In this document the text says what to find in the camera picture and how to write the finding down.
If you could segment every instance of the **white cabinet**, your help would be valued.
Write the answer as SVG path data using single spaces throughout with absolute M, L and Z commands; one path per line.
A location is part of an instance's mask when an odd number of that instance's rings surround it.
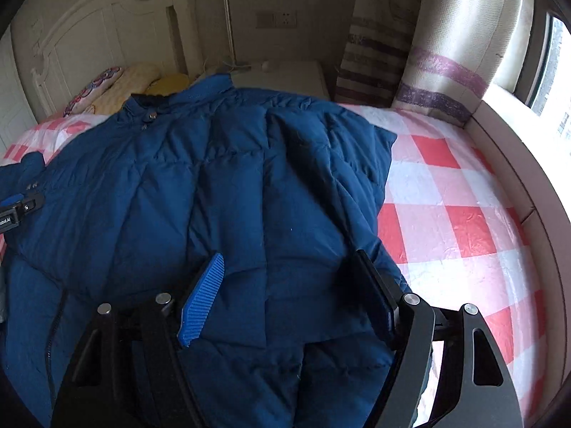
M 273 61 L 265 70 L 258 62 L 252 64 L 249 71 L 233 72 L 232 82 L 236 88 L 267 88 L 329 100 L 322 69 L 317 61 Z
M 22 133 L 35 125 L 16 70 L 9 27 L 0 39 L 0 158 Z

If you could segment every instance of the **metal screw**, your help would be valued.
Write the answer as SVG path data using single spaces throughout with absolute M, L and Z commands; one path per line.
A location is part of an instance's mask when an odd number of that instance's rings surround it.
M 157 294 L 156 297 L 155 297 L 155 302 L 156 302 L 157 304 L 164 305 L 164 304 L 170 303 L 171 299 L 172 299 L 172 296 L 171 296 L 170 294 L 168 294 L 168 293 L 159 293 L 159 294 Z
M 108 302 L 99 304 L 99 307 L 97 307 L 97 313 L 101 316 L 106 316 L 110 312 L 111 312 L 111 305 Z
M 464 310 L 470 314 L 471 316 L 475 316 L 478 314 L 478 308 L 473 304 L 464 304 Z
M 404 295 L 404 302 L 410 304 L 411 306 L 416 306 L 420 304 L 420 298 L 416 296 L 415 293 L 407 293 Z

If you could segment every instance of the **blue rubber gripper pad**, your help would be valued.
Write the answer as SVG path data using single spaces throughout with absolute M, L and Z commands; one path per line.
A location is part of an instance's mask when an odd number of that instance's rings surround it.
M 4 206 L 12 206 L 12 204 L 19 203 L 23 199 L 24 195 L 22 193 L 15 194 L 5 199 L 4 201 L 0 201 L 0 208 Z
M 223 279 L 224 258 L 220 253 L 216 253 L 210 259 L 194 290 L 182 307 L 181 328 L 176 335 L 182 346 L 188 347 L 192 340 L 196 340 L 201 335 Z

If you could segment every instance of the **window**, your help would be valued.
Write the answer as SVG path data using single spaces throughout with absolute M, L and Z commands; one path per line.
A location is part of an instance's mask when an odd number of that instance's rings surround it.
M 550 18 L 549 44 L 531 109 L 571 152 L 571 34 L 556 17 Z

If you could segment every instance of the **white wooden headboard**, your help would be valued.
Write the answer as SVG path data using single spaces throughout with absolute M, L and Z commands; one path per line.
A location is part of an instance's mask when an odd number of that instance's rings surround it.
M 79 0 L 39 46 L 44 67 L 32 69 L 47 115 L 60 111 L 112 66 L 153 62 L 162 75 L 202 74 L 194 0 Z

